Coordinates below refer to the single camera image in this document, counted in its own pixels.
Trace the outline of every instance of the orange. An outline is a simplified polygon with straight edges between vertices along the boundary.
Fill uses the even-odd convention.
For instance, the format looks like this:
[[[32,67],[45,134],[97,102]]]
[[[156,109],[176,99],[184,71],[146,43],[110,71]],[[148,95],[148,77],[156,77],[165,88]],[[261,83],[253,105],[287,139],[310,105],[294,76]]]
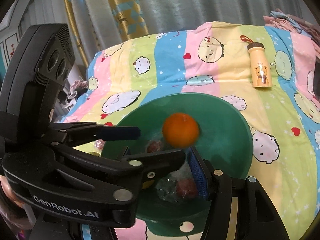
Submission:
[[[162,127],[163,137],[174,148],[186,148],[193,145],[199,133],[197,122],[184,113],[170,115]]]

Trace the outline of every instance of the clear plastic bag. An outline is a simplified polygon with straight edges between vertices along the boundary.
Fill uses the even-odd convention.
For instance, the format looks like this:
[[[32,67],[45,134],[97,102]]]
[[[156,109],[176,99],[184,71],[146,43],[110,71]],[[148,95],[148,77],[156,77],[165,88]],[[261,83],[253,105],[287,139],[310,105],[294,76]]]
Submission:
[[[158,197],[170,203],[183,204],[198,197],[196,183],[188,162],[177,171],[169,173],[156,184]]]

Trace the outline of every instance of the colorful bed sheet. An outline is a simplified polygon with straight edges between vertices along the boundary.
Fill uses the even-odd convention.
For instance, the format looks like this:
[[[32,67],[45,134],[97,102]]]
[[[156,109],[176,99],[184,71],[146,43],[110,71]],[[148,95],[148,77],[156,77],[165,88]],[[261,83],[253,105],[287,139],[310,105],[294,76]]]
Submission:
[[[240,35],[264,44],[271,89],[252,87],[247,44]],[[306,36],[271,27],[205,23],[196,30],[150,35],[97,53],[87,72],[89,90],[63,122],[116,125],[138,106],[174,93],[223,98],[251,127],[254,156],[249,175],[258,178],[290,239],[296,240],[320,209],[320,104],[313,93],[314,68],[315,51]],[[77,148],[98,151],[93,143]],[[229,239],[235,223],[233,204]],[[117,234],[119,240],[201,236],[192,231],[187,237],[156,236],[142,220]]]

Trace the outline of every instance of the teal object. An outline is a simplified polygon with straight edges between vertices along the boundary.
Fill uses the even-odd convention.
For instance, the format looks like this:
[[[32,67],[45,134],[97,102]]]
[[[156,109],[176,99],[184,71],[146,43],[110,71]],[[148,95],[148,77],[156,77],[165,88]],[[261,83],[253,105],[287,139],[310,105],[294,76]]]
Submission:
[[[165,119],[179,112],[189,114],[197,121],[200,136],[195,146],[202,158],[231,177],[246,178],[253,156],[253,141],[247,121],[230,103],[201,93],[169,95],[138,107],[118,125],[138,126],[140,138],[136,141],[106,142],[101,156],[116,159],[123,146],[130,147],[132,154],[145,152],[148,142],[161,133]],[[193,235],[203,231],[210,203],[201,199],[185,204],[169,203],[160,200],[152,187],[140,192],[137,218],[144,220],[155,235]],[[185,221],[194,225],[189,233],[180,230]]]

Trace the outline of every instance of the black device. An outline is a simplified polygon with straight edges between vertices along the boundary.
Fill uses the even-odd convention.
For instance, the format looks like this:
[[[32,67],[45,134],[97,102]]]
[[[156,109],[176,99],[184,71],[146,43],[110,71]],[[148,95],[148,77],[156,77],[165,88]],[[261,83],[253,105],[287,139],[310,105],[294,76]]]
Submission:
[[[0,3],[0,18],[13,1]],[[319,20],[318,8],[310,5]],[[116,239],[114,228],[129,227],[134,221],[141,184],[148,180],[146,174],[156,171],[158,177],[164,176],[178,169],[185,157],[182,150],[130,155],[130,149],[124,148],[117,160],[108,160],[72,149],[98,138],[123,140],[140,135],[137,127],[50,123],[55,99],[73,62],[66,25],[31,26],[17,46],[0,93],[3,174],[21,199],[41,210],[30,240],[80,240],[81,223],[90,225],[93,240]],[[212,200],[201,240],[224,240],[232,196],[241,200],[236,239],[288,239],[257,180],[217,175],[196,149],[193,152]],[[319,238],[319,220],[318,214],[301,240]]]

